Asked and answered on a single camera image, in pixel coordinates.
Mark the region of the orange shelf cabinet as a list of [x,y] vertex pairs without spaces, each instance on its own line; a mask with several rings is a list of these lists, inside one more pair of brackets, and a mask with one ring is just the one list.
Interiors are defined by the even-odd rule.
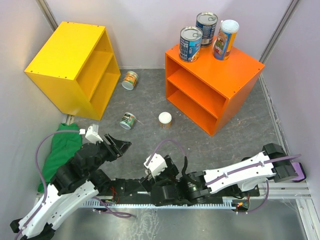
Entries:
[[214,136],[240,110],[265,66],[236,47],[227,60],[202,48],[194,62],[181,60],[179,50],[176,44],[165,52],[166,99]]

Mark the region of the dark blue can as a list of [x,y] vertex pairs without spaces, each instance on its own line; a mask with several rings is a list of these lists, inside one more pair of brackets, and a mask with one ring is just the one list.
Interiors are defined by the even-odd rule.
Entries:
[[181,60],[195,62],[200,54],[203,32],[196,26],[184,27],[180,31],[179,57]]

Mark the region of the blue can pull tab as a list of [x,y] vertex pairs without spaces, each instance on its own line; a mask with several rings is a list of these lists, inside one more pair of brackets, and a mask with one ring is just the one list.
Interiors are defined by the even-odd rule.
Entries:
[[201,12],[196,17],[196,27],[202,31],[201,47],[209,47],[213,43],[213,38],[218,23],[218,16],[212,12]]

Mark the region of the tall orange blue can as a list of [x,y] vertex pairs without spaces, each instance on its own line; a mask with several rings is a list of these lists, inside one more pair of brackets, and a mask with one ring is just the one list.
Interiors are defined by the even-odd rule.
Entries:
[[236,38],[240,25],[232,19],[223,20],[213,45],[213,56],[220,61],[229,58],[231,49]]

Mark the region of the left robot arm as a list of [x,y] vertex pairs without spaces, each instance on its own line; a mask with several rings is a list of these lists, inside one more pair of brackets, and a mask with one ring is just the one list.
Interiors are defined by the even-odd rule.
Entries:
[[56,170],[36,206],[25,217],[10,223],[15,239],[50,240],[86,200],[106,195],[112,181],[100,166],[122,157],[131,144],[109,134],[95,143],[83,144]]

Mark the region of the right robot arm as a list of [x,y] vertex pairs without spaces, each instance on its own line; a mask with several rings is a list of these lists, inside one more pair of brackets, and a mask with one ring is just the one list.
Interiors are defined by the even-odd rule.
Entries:
[[178,170],[169,155],[149,156],[144,167],[147,175],[139,183],[157,207],[193,206],[205,203],[210,196],[243,197],[265,180],[283,182],[297,177],[292,160],[283,147],[269,143],[258,154],[222,168],[187,173],[188,159]]

